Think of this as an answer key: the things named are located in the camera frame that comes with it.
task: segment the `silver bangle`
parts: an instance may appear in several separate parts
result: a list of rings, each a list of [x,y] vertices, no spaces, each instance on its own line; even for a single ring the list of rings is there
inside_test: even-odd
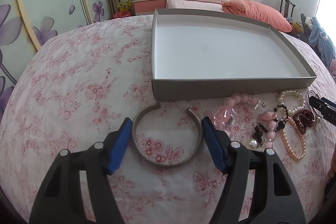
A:
[[[203,130],[202,130],[202,124],[201,124],[201,120],[200,118],[197,116],[197,114],[195,112],[193,112],[190,108],[187,108],[185,110],[185,112],[189,115],[189,117],[191,117],[194,121],[194,123],[197,126],[197,130],[198,130],[198,138],[197,138],[197,143],[196,146],[194,147],[194,149],[192,150],[192,152],[188,155],[188,157],[176,164],[171,164],[171,165],[167,165],[167,164],[162,164],[162,163],[158,163],[154,160],[151,160],[149,158],[146,157],[146,155],[139,149],[140,145],[137,142],[137,136],[136,136],[136,131],[137,131],[137,126],[140,122],[140,120],[142,119],[143,116],[145,116],[148,112],[151,112],[152,110],[155,109],[159,109],[161,108],[161,104],[159,102],[150,104],[145,106],[143,109],[141,109],[134,117],[133,119],[133,125],[132,125],[132,140],[133,143],[135,144],[136,149],[139,151],[139,153],[146,159],[148,160],[150,163],[160,166],[160,167],[164,167],[164,168],[172,168],[172,167],[177,167],[180,166],[182,164],[184,164],[185,162],[187,162],[188,160],[190,160],[194,154],[196,153],[196,151],[198,150],[198,148],[200,147],[202,141],[203,141]]]

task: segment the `nightstand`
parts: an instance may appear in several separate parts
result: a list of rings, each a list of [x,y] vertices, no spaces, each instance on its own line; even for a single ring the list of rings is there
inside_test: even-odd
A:
[[[166,0],[131,0],[132,13],[136,16],[153,15],[155,9],[166,7]]]

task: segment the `blue gripper pad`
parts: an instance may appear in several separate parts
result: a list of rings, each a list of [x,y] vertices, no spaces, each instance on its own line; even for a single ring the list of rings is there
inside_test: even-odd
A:
[[[125,119],[119,128],[119,137],[117,138],[112,150],[110,151],[110,163],[107,169],[113,174],[115,170],[119,169],[121,161],[123,160],[128,141],[131,137],[132,120]]]
[[[202,119],[202,127],[204,139],[208,146],[215,167],[218,168],[221,172],[225,172],[227,168],[225,162],[225,152],[215,135],[216,129],[212,125],[209,117],[204,117]]]

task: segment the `metal screw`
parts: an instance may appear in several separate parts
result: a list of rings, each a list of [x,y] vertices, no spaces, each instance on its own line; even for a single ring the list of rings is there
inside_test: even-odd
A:
[[[275,151],[274,151],[272,148],[267,148],[267,149],[266,149],[266,153],[267,153],[268,155],[274,155],[274,154],[275,154]]]
[[[94,144],[95,149],[101,149],[104,147],[104,144],[102,142],[97,142]]]
[[[231,143],[231,146],[232,146],[233,148],[239,148],[239,147],[240,147],[240,143],[239,143],[239,142],[236,142],[236,141],[233,141],[233,142]]]
[[[59,154],[60,154],[61,156],[66,156],[66,155],[68,154],[68,150],[67,150],[67,149],[62,149],[62,150],[59,152]]]

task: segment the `white pearl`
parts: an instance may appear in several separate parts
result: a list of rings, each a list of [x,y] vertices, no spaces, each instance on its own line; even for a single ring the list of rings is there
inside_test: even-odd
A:
[[[258,143],[255,139],[250,139],[247,143],[247,146],[248,146],[249,149],[255,150],[258,146]]]

